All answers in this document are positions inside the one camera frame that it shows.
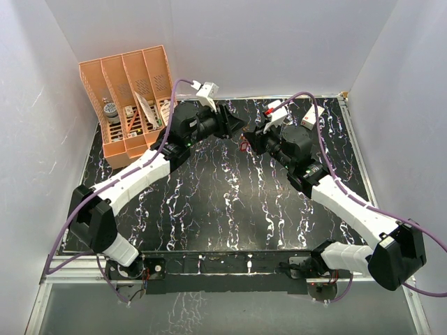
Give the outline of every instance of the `black marble table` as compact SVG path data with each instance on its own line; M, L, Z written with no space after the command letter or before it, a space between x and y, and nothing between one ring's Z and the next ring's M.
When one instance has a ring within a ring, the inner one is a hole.
M272 100L226 100L232 112L254 125ZM319 98L324 142L337 175L351 190L367 193L346 124L336 98ZM286 122L298 124L311 103L289 105ZM321 159L316 129L315 157ZM141 251L236 251L313 249L327 238L361 244L362 239L325 207L293 189L286 170L267 154L241 152L232 140L209 138L192 149L191 158L169 177L130 201L117 217L118 230ZM83 182L106 180L113 171L103 157L98 129ZM62 253L87 248L71 233Z

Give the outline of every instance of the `gray wall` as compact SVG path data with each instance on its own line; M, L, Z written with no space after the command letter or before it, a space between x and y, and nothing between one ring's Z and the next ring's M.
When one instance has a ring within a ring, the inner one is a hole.
M0 7L0 332L23 334L96 117L44 0Z
M447 3L399 1L374 45L349 105L379 204L447 241ZM425 239L418 287L447 291L446 254ZM447 299L422 298L434 334Z
M395 2L47 0L79 61L164 44L225 97L349 90Z

